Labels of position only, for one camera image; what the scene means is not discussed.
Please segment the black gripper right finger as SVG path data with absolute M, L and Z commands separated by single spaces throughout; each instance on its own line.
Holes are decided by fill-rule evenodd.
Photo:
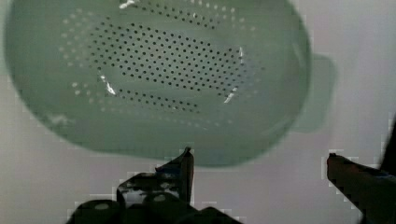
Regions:
M 359 224 L 395 224 L 395 125 L 378 168 L 361 165 L 336 153 L 327 164 L 329 181 L 363 214 Z

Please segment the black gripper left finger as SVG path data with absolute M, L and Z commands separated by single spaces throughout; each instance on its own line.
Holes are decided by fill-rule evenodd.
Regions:
M 208 206 L 191 206 L 194 157 L 186 147 L 153 173 L 139 173 L 119 184 L 114 200 L 82 203 L 66 224 L 242 224 Z

